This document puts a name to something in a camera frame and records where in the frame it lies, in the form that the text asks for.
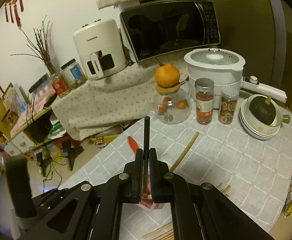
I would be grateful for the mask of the pink utensil holder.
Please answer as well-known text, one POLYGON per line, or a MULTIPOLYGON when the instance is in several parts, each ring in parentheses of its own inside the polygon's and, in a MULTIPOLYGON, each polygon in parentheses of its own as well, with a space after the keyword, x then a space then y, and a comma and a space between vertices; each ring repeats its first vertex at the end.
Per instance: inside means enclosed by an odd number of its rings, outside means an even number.
POLYGON ((147 211, 161 210, 164 207, 164 203, 154 203, 151 196, 150 173, 148 173, 147 181, 147 197, 141 196, 141 200, 137 205, 147 211))

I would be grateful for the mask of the red plastic spoon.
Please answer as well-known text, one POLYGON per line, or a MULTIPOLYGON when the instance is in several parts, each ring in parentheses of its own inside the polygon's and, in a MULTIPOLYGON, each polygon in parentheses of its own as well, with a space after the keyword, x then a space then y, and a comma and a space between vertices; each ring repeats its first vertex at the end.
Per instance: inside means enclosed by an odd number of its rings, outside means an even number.
POLYGON ((139 149, 137 142, 131 136, 127 137, 127 141, 128 141, 130 148, 132 149, 132 152, 134 153, 134 155, 136 155, 137 150, 139 149))

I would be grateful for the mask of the black chopstick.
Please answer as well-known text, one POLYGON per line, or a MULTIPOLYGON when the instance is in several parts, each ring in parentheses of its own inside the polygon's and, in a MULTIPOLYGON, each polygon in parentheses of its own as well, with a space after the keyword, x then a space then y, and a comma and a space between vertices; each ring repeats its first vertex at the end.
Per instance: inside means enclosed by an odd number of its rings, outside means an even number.
POLYGON ((148 196, 148 166, 149 166, 149 142, 150 142, 150 117, 144 118, 144 150, 143 150, 143 197, 148 196))

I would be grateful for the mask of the grey checked tablecloth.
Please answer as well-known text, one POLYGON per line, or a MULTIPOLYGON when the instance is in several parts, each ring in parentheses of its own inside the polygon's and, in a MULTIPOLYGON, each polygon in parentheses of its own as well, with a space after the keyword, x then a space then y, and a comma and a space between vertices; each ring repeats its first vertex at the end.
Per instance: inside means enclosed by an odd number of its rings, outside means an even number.
MULTIPOLYGON (((186 157, 175 169, 187 182, 214 186, 222 183, 229 199, 266 232, 280 216, 285 204, 292 175, 292 113, 289 124, 282 124, 279 132, 270 140, 258 140, 241 126, 238 112, 240 104, 249 95, 243 93, 230 125, 218 122, 217 111, 208 125, 196 121, 195 111, 177 125, 166 125, 150 113, 150 147, 156 148, 158 160, 169 168, 186 148, 198 131, 199 136, 186 157)), ((92 185, 108 181, 123 172, 124 165, 134 160, 127 142, 130 135, 143 147, 144 121, 139 120, 117 139, 106 146, 86 165, 74 173, 61 188, 70 188, 83 180, 92 185)), ((145 210, 137 205, 125 204, 122 209, 120 239, 141 239, 171 222, 170 205, 159 210, 145 210)))

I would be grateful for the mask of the glass jar with oranges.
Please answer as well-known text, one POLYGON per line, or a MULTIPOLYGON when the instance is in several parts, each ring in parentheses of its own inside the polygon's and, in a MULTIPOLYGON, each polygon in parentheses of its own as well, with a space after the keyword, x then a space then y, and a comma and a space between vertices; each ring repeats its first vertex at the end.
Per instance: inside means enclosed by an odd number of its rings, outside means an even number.
POLYGON ((175 125, 190 116, 190 91, 182 89, 181 85, 180 82, 169 88, 156 85, 153 106, 160 122, 175 125))

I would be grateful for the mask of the floral cloth on cabinet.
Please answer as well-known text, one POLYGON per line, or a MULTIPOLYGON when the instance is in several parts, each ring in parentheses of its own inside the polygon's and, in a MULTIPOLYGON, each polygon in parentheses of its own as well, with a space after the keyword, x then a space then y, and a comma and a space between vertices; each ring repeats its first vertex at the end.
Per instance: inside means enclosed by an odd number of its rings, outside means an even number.
POLYGON ((157 61, 134 63, 101 80, 88 80, 52 104, 66 132, 83 140, 121 122, 140 119, 153 107, 157 61))

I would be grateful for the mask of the dark green pumpkin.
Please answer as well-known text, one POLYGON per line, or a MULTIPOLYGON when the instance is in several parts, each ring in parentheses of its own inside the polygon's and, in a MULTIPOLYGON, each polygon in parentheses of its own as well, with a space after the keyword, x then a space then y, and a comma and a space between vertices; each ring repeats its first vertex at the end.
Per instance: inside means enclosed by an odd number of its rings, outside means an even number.
POLYGON ((262 123, 271 125, 276 117, 276 108, 271 102, 271 96, 267 98, 257 96, 250 102, 249 109, 251 113, 262 123))

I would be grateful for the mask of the dried slices jar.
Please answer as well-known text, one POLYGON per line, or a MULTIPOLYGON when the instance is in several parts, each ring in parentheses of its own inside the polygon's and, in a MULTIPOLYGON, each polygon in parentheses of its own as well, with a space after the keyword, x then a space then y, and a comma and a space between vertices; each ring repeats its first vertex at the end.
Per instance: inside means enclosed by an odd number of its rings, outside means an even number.
POLYGON ((239 90, 234 86, 226 86, 221 91, 219 121, 222 124, 231 124, 234 118, 239 90))

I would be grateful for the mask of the red goji berry jar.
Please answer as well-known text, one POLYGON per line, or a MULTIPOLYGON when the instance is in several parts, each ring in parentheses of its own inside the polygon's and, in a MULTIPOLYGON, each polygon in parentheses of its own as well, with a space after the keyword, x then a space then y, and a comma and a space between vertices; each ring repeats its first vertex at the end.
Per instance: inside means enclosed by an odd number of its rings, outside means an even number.
POLYGON ((214 103, 214 82, 208 78, 195 81, 196 89, 196 120, 199 124, 206 125, 212 120, 214 103))

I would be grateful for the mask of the red label jar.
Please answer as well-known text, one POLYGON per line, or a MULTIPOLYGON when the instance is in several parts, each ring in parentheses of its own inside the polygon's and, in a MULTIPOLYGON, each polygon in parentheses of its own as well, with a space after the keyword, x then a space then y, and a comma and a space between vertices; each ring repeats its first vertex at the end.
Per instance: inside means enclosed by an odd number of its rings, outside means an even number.
POLYGON ((51 86, 60 98, 63 98, 70 92, 68 83, 60 72, 56 72, 51 76, 51 86))

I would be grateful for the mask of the large orange fruit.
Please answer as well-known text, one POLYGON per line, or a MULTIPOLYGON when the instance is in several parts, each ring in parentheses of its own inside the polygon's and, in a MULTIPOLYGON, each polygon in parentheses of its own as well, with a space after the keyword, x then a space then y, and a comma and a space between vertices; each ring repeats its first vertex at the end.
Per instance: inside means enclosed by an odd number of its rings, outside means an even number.
POLYGON ((163 88, 173 87, 179 82, 179 80, 180 72, 172 64, 167 63, 162 66, 158 66, 155 71, 155 81, 163 88))

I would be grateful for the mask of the white air fryer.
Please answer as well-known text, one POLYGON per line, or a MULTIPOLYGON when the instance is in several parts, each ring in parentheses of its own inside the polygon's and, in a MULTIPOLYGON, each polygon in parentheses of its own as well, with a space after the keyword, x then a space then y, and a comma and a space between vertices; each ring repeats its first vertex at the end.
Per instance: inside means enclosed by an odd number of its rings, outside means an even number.
POLYGON ((126 57, 114 19, 83 25, 73 35, 81 66, 88 79, 98 80, 122 71, 126 57))

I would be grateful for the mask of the black microwave oven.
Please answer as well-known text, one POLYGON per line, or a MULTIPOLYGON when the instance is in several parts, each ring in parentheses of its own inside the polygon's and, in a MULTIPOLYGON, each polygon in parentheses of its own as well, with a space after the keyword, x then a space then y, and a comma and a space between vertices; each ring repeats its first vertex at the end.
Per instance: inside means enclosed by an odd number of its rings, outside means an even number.
POLYGON ((155 1, 122 11, 120 20, 137 62, 220 43, 212 2, 155 1))

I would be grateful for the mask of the grey refrigerator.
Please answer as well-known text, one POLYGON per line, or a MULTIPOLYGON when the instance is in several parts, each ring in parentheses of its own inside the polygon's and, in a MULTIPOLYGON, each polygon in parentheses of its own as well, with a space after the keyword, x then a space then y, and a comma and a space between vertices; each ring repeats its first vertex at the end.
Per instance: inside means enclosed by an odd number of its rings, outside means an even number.
POLYGON ((216 0, 221 48, 246 60, 243 75, 284 90, 286 34, 292 34, 292 0, 216 0))

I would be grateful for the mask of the red hanging ornament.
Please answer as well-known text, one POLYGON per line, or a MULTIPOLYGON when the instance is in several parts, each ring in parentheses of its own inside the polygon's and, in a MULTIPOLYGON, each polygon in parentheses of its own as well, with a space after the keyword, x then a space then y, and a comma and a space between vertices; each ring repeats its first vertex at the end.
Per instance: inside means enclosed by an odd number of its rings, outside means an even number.
POLYGON ((27 0, 6 0, 4 3, 5 21, 15 24, 22 29, 22 22, 19 14, 24 12, 24 1, 27 0))

